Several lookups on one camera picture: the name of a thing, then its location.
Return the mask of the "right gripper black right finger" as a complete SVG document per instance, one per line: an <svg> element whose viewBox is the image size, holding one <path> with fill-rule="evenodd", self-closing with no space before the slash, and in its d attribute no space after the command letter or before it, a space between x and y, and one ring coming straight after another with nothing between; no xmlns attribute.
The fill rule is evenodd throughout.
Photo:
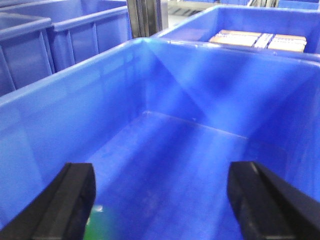
<svg viewBox="0 0 320 240"><path fill-rule="evenodd" d="M320 203L258 162L230 163L227 197L245 240L320 238Z"/></svg>

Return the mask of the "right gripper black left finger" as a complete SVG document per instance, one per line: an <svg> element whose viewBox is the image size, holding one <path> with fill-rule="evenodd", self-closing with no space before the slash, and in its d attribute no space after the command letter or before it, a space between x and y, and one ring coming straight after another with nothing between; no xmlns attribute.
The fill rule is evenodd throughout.
<svg viewBox="0 0 320 240"><path fill-rule="evenodd" d="M91 163L66 163L1 231L2 240L81 240L96 198Z"/></svg>

